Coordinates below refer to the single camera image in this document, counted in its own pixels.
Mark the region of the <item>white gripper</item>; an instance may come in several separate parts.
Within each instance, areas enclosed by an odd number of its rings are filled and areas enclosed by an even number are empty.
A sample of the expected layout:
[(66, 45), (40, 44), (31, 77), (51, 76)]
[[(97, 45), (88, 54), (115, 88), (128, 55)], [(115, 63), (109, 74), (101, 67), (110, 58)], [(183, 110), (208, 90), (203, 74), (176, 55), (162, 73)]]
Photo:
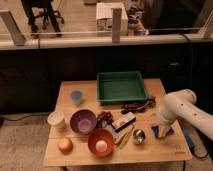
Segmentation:
[(159, 126), (158, 137), (164, 138), (171, 130), (171, 127), (168, 125), (172, 125), (175, 122), (176, 115), (173, 114), (166, 106), (160, 106), (156, 111), (156, 115), (160, 122), (164, 124)]

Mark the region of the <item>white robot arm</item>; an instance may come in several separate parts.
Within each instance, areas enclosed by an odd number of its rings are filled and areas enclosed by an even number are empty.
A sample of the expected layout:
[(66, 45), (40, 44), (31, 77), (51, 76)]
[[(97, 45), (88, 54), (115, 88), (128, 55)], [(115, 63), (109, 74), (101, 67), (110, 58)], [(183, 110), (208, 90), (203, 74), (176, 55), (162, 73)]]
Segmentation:
[(156, 115), (167, 126), (181, 117), (213, 141), (213, 115), (196, 107), (196, 101), (197, 96), (190, 89), (170, 92), (164, 96)]

